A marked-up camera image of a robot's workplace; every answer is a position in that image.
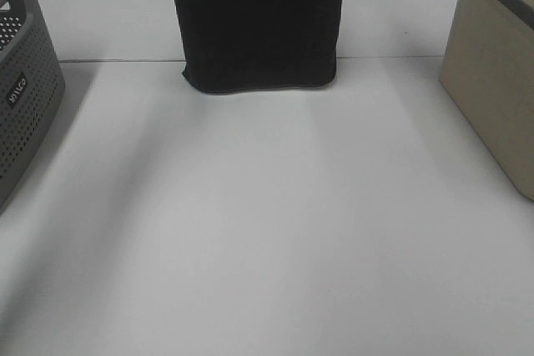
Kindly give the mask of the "beige storage box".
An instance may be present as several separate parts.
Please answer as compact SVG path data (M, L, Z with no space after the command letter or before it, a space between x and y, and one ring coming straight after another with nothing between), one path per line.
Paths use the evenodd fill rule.
M533 0L458 0L439 76L503 172L533 197Z

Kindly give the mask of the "grey perforated plastic basket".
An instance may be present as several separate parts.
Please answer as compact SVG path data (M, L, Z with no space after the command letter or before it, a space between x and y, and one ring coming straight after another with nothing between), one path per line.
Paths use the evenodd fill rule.
M12 196L58 112L65 81L38 0L1 11L1 205Z

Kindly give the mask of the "dark navy towel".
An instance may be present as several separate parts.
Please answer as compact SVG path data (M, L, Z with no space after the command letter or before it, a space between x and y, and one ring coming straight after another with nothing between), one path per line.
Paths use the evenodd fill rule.
M343 0L174 0L185 79L204 93L320 88L336 75Z

